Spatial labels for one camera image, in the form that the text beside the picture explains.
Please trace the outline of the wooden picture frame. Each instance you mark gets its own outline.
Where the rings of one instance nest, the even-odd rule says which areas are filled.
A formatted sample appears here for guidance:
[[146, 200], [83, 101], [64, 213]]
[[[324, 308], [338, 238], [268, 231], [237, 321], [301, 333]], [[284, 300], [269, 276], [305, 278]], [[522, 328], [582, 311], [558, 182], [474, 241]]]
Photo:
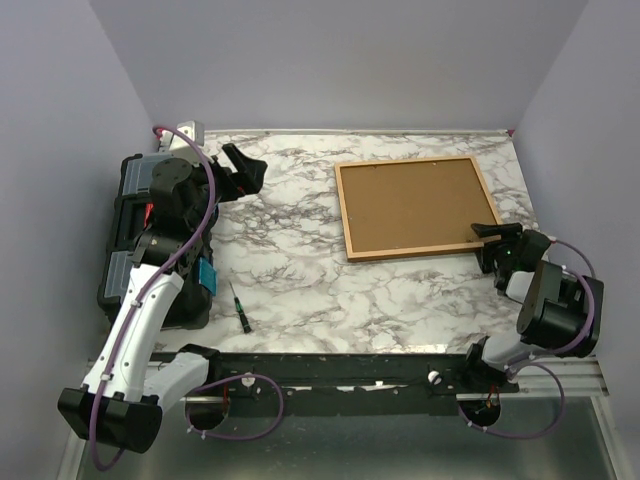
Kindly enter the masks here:
[[335, 165], [350, 262], [474, 252], [502, 219], [473, 156]]

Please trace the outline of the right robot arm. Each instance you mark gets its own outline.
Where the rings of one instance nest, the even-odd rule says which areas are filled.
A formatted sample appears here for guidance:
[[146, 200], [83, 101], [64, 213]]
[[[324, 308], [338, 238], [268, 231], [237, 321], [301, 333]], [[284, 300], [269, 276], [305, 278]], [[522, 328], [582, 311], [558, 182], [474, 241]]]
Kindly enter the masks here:
[[472, 344], [460, 367], [460, 379], [480, 392], [500, 386], [537, 358], [585, 358], [600, 336], [604, 283], [579, 275], [544, 258], [564, 241], [526, 229], [519, 223], [473, 223], [483, 240], [476, 253], [481, 271], [494, 276], [497, 293], [520, 304], [513, 331], [486, 336]]

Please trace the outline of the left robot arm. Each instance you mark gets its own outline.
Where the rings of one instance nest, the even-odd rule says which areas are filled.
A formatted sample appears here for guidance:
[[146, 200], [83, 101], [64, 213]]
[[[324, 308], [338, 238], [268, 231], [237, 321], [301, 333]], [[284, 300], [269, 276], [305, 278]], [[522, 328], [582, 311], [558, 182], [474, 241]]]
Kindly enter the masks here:
[[256, 195], [268, 165], [234, 144], [222, 148], [230, 160], [202, 155], [194, 163], [174, 154], [149, 162], [126, 159], [116, 209], [141, 205], [145, 218], [128, 245], [110, 241], [112, 255], [130, 258], [128, 277], [107, 273], [101, 302], [112, 326], [104, 347], [80, 387], [66, 388], [58, 410], [75, 434], [92, 447], [146, 452], [164, 413], [195, 390], [214, 393], [222, 380], [217, 351], [187, 345], [167, 367], [147, 377], [159, 332], [205, 317], [215, 294], [211, 230], [219, 204]]

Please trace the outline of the green black screwdriver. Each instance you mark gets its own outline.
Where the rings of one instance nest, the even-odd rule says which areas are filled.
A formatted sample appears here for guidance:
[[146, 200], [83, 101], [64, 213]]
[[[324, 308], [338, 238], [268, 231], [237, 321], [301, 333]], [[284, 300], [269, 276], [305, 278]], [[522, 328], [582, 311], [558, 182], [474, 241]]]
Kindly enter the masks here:
[[244, 334], [249, 334], [252, 332], [252, 328], [251, 325], [249, 323], [248, 317], [244, 311], [244, 307], [238, 297], [238, 295], [236, 294], [236, 291], [234, 289], [234, 286], [232, 284], [232, 282], [229, 282], [230, 288], [231, 288], [231, 292], [233, 295], [233, 300], [234, 300], [234, 306], [235, 306], [235, 310], [237, 312], [238, 318], [240, 320], [242, 329], [243, 329], [243, 333]]

